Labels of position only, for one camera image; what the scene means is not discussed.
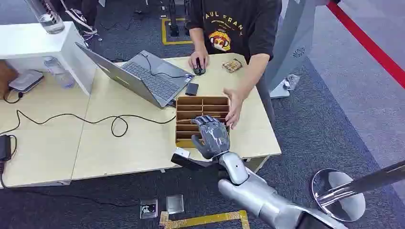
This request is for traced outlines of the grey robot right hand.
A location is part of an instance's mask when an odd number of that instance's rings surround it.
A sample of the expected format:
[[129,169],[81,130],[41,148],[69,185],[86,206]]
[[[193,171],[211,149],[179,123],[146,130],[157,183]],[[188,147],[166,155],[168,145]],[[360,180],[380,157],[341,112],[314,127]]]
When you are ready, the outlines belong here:
[[202,141],[198,135],[192,135],[191,140],[205,159],[211,159],[230,150],[230,138],[224,123],[209,115],[197,116],[191,123],[198,126]]

